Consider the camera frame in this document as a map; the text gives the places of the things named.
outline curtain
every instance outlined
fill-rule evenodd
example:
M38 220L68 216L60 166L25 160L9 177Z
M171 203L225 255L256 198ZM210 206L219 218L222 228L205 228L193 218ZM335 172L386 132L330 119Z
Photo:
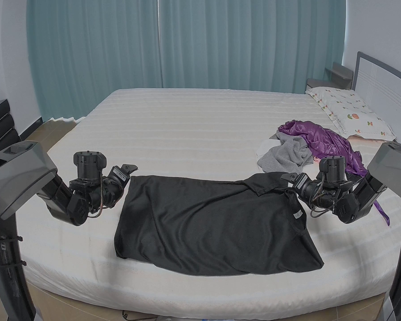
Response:
M162 87L157 0L28 0L43 119L87 115L119 88Z
M159 0L164 87L304 93L342 62L346 0Z

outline gray knit garment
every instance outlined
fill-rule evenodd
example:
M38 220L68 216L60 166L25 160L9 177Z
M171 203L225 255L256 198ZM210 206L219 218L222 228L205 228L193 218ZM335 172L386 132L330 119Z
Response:
M283 171L300 174L304 164L313 163L312 153L301 136L289 136L278 131L276 137L281 145L272 147L257 161L265 173Z

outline white bed sheet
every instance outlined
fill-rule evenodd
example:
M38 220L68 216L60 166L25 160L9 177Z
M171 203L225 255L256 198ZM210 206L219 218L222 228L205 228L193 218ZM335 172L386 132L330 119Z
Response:
M107 97L49 155L66 182L76 177L73 154L80 150L104 153L105 174L113 165L130 163L139 167L136 175L245 179L259 171L256 150L261 142L292 119L335 130L308 95L123 89ZM380 146L371 140L351 142L365 164ZM317 164L305 168L312 178L318 172ZM401 199L388 190L379 201L390 227L375 208L349 225L331 214L308 217L324 267L265 276L188 276L117 258L113 236L123 199L80 227L51 217L37 196L16 216L24 237L25 273L40 288L96 305L166 316L271 320L389 289L401 243Z

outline pillow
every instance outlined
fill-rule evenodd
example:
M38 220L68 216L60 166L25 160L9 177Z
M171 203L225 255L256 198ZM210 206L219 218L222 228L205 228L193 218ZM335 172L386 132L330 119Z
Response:
M316 87L306 91L328 114L339 133L365 139L392 141L395 135L389 125L370 110L353 90Z

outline black baseboard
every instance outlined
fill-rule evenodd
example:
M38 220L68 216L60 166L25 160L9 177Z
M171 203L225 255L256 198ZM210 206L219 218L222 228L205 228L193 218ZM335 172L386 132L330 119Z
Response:
M25 131L23 131L20 134L21 140L25 140L28 138L28 136L33 133L37 128L43 124L43 119L40 117L38 118L35 122L32 123L31 126L29 126Z

